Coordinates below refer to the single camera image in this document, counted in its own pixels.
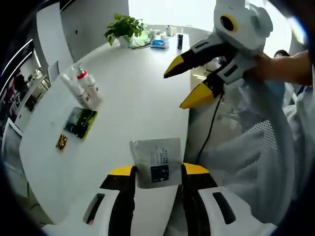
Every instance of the white table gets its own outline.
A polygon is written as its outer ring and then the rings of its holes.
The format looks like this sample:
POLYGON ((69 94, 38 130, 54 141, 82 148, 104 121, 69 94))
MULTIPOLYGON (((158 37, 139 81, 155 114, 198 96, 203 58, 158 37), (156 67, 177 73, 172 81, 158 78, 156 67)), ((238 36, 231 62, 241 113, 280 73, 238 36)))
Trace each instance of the white table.
MULTIPOLYGON (((188 48, 185 35, 182 52, 188 48)), ((54 223, 64 219, 74 199, 98 188, 111 169, 133 164, 129 141, 179 137, 184 156, 189 111, 179 105, 190 92, 190 72, 163 78, 180 53, 172 38, 168 50, 104 45, 84 57, 104 96, 85 141, 63 131, 78 104, 60 78, 40 100, 20 152, 31 189, 54 223), (60 153, 55 145, 62 133, 68 142, 60 153)), ((176 190, 136 189, 133 235, 163 235, 176 190)))

